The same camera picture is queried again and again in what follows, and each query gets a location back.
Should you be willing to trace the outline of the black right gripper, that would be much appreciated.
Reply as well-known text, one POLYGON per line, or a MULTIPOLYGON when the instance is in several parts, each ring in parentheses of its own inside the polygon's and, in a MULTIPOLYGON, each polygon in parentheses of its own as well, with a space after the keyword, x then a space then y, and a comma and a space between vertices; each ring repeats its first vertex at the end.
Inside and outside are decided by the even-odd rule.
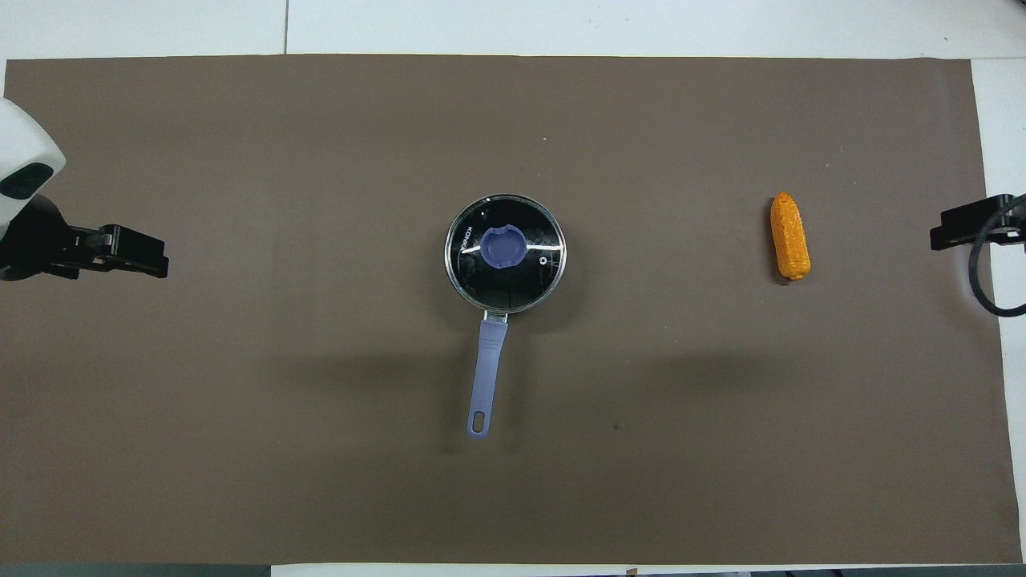
POLYGON ((931 251, 974 244, 986 220, 998 208, 1000 215, 993 227, 994 244, 1023 244, 1025 194, 1000 194, 941 211, 939 226, 931 228, 928 234, 931 251))

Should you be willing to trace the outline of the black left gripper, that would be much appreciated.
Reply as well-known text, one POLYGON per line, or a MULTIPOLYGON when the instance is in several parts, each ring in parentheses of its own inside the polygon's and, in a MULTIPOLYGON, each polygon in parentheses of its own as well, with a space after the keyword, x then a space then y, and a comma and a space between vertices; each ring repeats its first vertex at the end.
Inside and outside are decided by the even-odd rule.
POLYGON ((10 221, 1 241, 1 280, 18 281, 38 274, 77 279, 82 270, 137 272, 158 279, 168 277, 165 243, 121 225, 98 231, 70 226, 54 202, 36 195, 10 221), (98 234, 100 253, 84 244, 98 234))

